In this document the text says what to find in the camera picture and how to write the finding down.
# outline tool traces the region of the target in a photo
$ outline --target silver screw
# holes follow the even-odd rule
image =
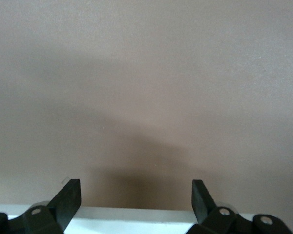
[[[40,209],[38,208],[38,209],[34,209],[34,210],[32,210],[32,212],[31,212],[31,214],[32,215],[36,215],[36,214],[38,214],[38,213],[40,213]]]
[[[260,218],[260,220],[264,223],[264,224],[268,224],[268,225],[272,225],[273,224],[273,221],[268,218],[267,216],[262,216]]]
[[[222,215],[230,215],[230,212],[229,212],[227,209],[225,209],[225,208],[221,208],[221,209],[219,210],[219,212],[220,212]]]

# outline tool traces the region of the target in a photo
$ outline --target black robotic claw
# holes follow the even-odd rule
[[[292,234],[274,216],[258,214],[251,222],[228,207],[218,207],[201,180],[192,182],[192,207],[198,224],[186,234]]]
[[[46,205],[29,208],[8,220],[0,213],[0,234],[63,234],[81,205],[79,179],[71,179]]]

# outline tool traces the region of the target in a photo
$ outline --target screw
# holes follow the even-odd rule
[[[36,215],[36,214],[38,214],[38,213],[40,213],[40,211],[41,211],[41,209],[34,209],[32,212],[31,212],[31,214],[32,215]]]
[[[272,225],[272,224],[273,224],[273,221],[272,221],[270,218],[266,217],[266,216],[262,216],[262,217],[260,218],[260,220],[261,220],[264,224],[268,224],[268,225]]]
[[[230,212],[229,212],[227,209],[225,209],[225,208],[221,208],[221,209],[219,210],[219,212],[220,212],[222,215],[230,215]]]

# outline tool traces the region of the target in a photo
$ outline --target black mechanical part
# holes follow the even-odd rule
[[[71,179],[47,206],[31,207],[11,220],[0,213],[0,234],[63,234],[80,205],[80,180]]]
[[[274,216],[258,214],[251,222],[228,207],[217,207],[201,180],[192,182],[192,207],[198,224],[186,234],[292,234]]]

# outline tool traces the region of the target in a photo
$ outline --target beige wall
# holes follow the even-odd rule
[[[191,209],[293,229],[293,1],[0,1],[0,203]]]

